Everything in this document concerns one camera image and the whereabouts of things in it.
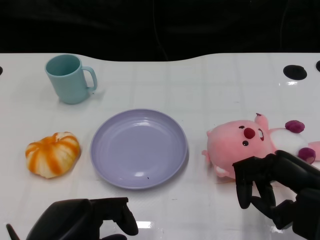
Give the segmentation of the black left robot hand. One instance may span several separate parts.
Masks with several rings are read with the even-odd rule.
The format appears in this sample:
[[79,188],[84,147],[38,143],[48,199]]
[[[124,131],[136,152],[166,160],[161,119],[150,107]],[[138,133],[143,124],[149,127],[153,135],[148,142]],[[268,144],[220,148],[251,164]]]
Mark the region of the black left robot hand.
[[129,236],[139,233],[127,197],[69,199],[51,204],[30,230],[28,240],[99,240],[104,221]]

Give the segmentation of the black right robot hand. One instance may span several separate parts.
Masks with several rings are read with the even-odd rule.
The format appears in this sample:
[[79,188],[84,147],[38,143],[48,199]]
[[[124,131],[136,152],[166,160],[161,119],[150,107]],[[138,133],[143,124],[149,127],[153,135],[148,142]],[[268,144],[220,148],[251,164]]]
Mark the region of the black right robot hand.
[[[233,163],[239,205],[254,205],[279,230],[292,227],[307,239],[320,238],[320,171],[283,150],[264,158],[249,157]],[[271,182],[279,182],[296,193],[295,201],[276,204]]]

